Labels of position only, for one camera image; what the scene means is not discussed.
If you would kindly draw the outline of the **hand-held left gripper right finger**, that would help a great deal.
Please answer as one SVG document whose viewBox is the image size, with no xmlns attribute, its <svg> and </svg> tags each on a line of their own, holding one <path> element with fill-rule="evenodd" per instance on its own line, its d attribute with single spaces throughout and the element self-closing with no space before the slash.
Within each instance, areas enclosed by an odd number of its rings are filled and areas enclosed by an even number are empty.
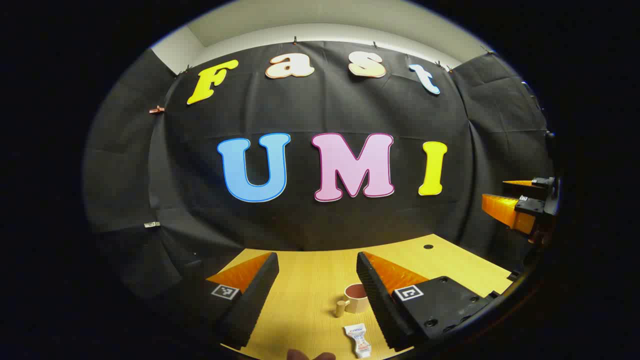
<svg viewBox="0 0 640 360">
<path fill-rule="evenodd" d="M 450 276 L 425 276 L 368 251 L 356 256 L 364 287 L 387 346 L 427 349 L 454 337 L 490 303 Z"/>
</svg>

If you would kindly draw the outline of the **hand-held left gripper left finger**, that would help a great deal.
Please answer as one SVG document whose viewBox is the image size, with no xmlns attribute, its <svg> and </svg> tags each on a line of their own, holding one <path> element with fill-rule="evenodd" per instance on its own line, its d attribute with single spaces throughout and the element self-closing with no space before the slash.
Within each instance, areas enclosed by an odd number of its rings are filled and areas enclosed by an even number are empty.
<svg viewBox="0 0 640 360">
<path fill-rule="evenodd" d="M 183 281 L 167 294 L 170 318 L 199 341 L 240 350 L 278 275 L 278 255 L 269 251 L 207 278 Z"/>
</svg>

